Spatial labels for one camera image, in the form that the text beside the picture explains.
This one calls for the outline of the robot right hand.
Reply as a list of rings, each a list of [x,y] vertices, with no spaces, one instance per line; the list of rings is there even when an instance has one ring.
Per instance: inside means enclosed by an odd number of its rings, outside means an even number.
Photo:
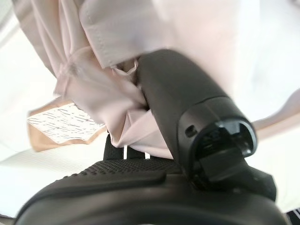
[[[250,167],[253,125],[195,63],[172,50],[137,76],[173,160],[103,160],[36,193],[17,225],[287,225],[273,177]]]

